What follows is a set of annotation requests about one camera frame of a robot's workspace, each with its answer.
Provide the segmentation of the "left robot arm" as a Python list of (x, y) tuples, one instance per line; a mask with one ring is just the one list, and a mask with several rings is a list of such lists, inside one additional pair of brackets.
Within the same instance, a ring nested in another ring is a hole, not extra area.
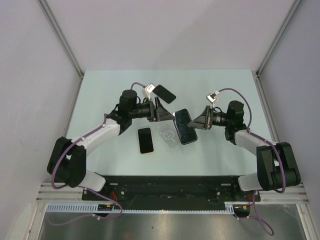
[(51, 186), (60, 189), (55, 184), (58, 180), (63, 187), (91, 189), (98, 199), (107, 199), (111, 188), (103, 176), (87, 169), (87, 157), (106, 141), (124, 133), (134, 119), (142, 118), (149, 122), (162, 122), (173, 120), (174, 116), (163, 107), (159, 97), (139, 102), (137, 92), (128, 89), (122, 92), (115, 108), (104, 114), (103, 122), (97, 128), (75, 138), (60, 137), (47, 165)]

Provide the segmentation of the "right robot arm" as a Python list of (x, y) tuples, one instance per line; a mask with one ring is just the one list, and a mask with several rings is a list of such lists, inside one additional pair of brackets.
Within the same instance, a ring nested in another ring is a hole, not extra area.
[(242, 147), (256, 157), (256, 172), (242, 175), (230, 188), (231, 196), (242, 201), (249, 191), (284, 192), (287, 187), (298, 186), (301, 175), (292, 146), (288, 142), (269, 141), (247, 128), (244, 124), (244, 104), (233, 100), (227, 112), (216, 112), (207, 105), (200, 116), (188, 126), (210, 130), (212, 126), (224, 127), (225, 139)]

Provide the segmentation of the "teal phone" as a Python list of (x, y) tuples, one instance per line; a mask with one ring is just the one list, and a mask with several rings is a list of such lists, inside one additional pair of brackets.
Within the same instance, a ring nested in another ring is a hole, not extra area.
[(196, 130), (189, 127), (188, 124), (191, 122), (191, 116), (189, 111), (184, 108), (173, 113), (174, 126), (177, 131), (180, 143), (187, 145), (198, 140)]

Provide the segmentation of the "clear magsafe phone case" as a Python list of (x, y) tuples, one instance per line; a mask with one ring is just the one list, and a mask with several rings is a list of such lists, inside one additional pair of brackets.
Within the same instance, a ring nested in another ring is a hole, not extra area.
[(156, 132), (169, 148), (173, 149), (181, 145), (177, 130), (171, 121), (159, 122)]

